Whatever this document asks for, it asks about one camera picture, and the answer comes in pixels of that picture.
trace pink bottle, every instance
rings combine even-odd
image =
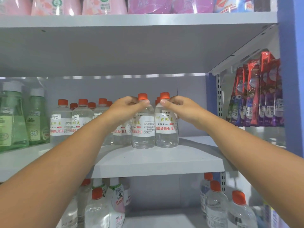
[[[0,0],[0,15],[31,15],[31,0]]]
[[[172,0],[174,14],[213,13],[214,0]]]
[[[82,14],[128,14],[128,11],[125,0],[83,0]]]
[[[32,16],[81,15],[80,0],[33,0]]]
[[[171,0],[128,0],[129,14],[169,14]]]

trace forearm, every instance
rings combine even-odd
[[[107,134],[107,121],[102,115],[92,120],[0,186],[5,227],[56,226],[94,165]],[[15,219],[14,214],[22,219]]]
[[[304,185],[304,160],[218,118],[205,114],[201,126],[229,159],[290,227],[304,226],[304,199],[290,183]]]

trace red bottle cap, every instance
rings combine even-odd
[[[218,181],[212,180],[210,182],[210,189],[215,192],[221,191],[221,184]]]
[[[70,104],[70,109],[75,109],[78,107],[78,104],[77,103],[71,103]]]
[[[69,101],[67,99],[58,99],[58,105],[69,105]]]
[[[98,104],[100,105],[100,104],[107,104],[107,102],[108,102],[108,99],[106,99],[106,98],[100,98],[100,99],[98,99]]]
[[[91,183],[91,179],[86,178],[85,180],[83,180],[81,186],[87,186],[87,185],[89,185],[90,183]]]
[[[88,105],[88,100],[81,98],[78,100],[78,105]]]
[[[146,100],[148,99],[148,95],[147,94],[138,94],[138,100]]]
[[[232,192],[232,200],[235,204],[238,205],[246,205],[246,197],[245,194],[239,190],[234,190]]]
[[[168,92],[161,93],[161,99],[170,99],[170,94]]]
[[[204,173],[204,179],[212,181],[213,180],[213,174],[212,173]]]
[[[89,102],[88,107],[89,108],[96,108],[96,103],[95,102]]]
[[[98,200],[102,198],[102,189],[100,187],[97,187],[92,190],[92,199]]]

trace hand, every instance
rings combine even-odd
[[[134,114],[150,105],[149,100],[138,101],[138,98],[127,96],[115,101],[103,114],[106,118],[109,132],[113,132],[118,126],[133,118]]]
[[[161,105],[172,110],[180,119],[193,124],[197,129],[204,130],[204,119],[206,115],[211,114],[200,107],[196,102],[183,96],[174,96],[169,101],[162,99]]]

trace pink product packaging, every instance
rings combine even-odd
[[[80,0],[33,0],[32,16],[81,15]]]
[[[171,0],[128,0],[129,14],[169,14]]]
[[[174,14],[213,13],[214,0],[172,0]]]
[[[31,0],[0,0],[0,15],[31,15]]]
[[[125,0],[83,0],[83,15],[128,14]]]

